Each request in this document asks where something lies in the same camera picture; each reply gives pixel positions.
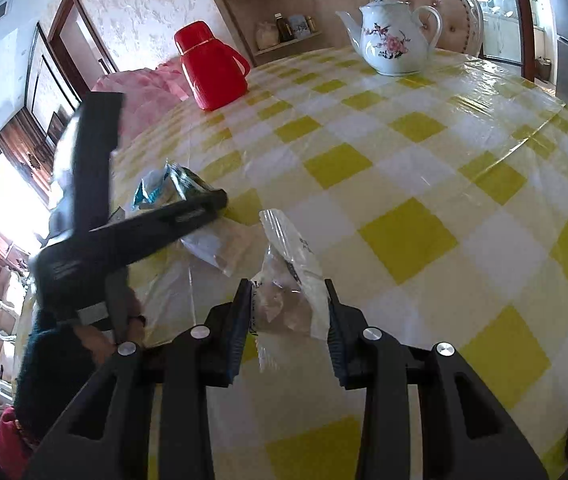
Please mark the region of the person left hand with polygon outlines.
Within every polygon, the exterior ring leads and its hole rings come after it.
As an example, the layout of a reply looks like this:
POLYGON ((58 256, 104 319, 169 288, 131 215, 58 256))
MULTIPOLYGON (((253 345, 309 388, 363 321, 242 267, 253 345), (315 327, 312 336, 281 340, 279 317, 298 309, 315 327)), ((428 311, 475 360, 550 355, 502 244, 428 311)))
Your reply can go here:
MULTIPOLYGON (((136 298, 127 307, 127 335, 125 341, 132 341, 139 347, 144 346, 146 321, 142 307, 136 298)), ((72 329, 79 338, 82 347, 89 351, 91 359, 96 366, 104 364, 109 356, 117 349, 115 336, 112 330, 102 330, 92 325, 75 325, 72 329)))

